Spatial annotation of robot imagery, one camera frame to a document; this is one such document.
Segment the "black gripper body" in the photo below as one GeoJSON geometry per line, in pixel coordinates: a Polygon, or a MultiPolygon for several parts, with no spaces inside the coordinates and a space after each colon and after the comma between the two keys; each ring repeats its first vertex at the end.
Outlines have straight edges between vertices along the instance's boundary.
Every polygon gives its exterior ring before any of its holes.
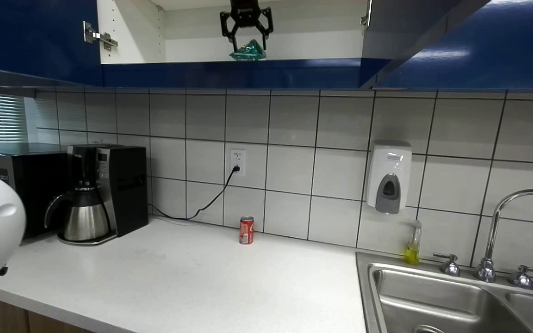
{"type": "Polygon", "coordinates": [[[257,0],[230,0],[230,9],[220,12],[220,27],[224,31],[237,31],[239,27],[272,31],[272,9],[261,7],[257,0]]]}

